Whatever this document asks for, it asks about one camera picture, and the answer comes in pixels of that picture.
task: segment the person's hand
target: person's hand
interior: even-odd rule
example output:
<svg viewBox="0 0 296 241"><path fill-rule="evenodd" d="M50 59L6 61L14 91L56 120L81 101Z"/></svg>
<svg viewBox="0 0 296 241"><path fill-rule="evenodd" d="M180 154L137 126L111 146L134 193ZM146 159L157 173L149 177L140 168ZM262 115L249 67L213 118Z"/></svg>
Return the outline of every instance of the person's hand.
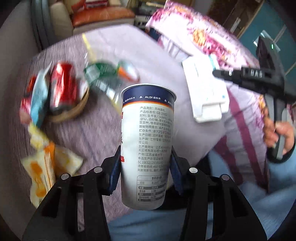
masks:
<svg viewBox="0 0 296 241"><path fill-rule="evenodd" d="M294 128L289 122L274 122L268 117L268 109L264 109L264 137L263 140L267 147L275 147L277 141L279 140L278 135L275 131L285 137L285 145L283 150L283 155L289 152L294 146L295 135Z"/></svg>

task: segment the red packaging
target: red packaging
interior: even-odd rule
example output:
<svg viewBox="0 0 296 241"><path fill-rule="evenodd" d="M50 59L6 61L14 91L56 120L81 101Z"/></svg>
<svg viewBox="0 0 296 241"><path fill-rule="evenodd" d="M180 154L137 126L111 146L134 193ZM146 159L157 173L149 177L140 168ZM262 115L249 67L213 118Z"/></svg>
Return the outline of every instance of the red packaging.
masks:
<svg viewBox="0 0 296 241"><path fill-rule="evenodd" d="M77 83L73 65L57 63L52 70L50 84L50 110L53 114L58 115L76 105Z"/></svg>
<svg viewBox="0 0 296 241"><path fill-rule="evenodd" d="M31 100L32 100L32 91L36 82L37 76L33 75L30 80L29 83L26 87L25 93L24 93L24 98L21 101L20 104L20 111L19 111L19 115L20 115L20 122L22 124L26 124L29 125L31 122Z"/></svg>

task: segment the orange cushion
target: orange cushion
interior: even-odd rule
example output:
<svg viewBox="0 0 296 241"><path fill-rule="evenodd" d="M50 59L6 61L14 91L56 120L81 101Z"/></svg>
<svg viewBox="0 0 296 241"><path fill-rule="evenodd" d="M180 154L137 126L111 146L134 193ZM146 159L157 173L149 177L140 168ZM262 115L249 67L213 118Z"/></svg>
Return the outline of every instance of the orange cushion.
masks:
<svg viewBox="0 0 296 241"><path fill-rule="evenodd" d="M134 17L135 14L124 7L95 7L74 13L72 24L74 27L78 27L94 22Z"/></svg>

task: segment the floral blanket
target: floral blanket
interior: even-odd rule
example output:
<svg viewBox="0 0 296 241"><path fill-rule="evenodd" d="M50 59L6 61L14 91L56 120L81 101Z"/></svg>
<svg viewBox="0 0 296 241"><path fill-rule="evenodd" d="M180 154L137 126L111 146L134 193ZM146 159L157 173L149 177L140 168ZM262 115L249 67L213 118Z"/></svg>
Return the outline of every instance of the floral blanket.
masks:
<svg viewBox="0 0 296 241"><path fill-rule="evenodd" d="M193 9L168 1L149 20L146 28L177 61L203 52L215 54L221 69L259 67L258 60L221 25ZM226 135L215 150L227 162L234 181L257 183L266 188L266 146L263 143L263 98L227 82L229 112L223 116Z"/></svg>

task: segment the nutrition facts table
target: nutrition facts table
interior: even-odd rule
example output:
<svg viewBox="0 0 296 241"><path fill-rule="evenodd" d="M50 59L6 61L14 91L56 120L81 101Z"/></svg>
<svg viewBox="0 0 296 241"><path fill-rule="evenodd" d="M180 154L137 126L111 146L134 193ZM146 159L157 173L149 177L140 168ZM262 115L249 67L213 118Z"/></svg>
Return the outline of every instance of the nutrition facts table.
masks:
<svg viewBox="0 0 296 241"><path fill-rule="evenodd" d="M164 175L138 176L137 200L138 202L153 202L162 199L166 188Z"/></svg>

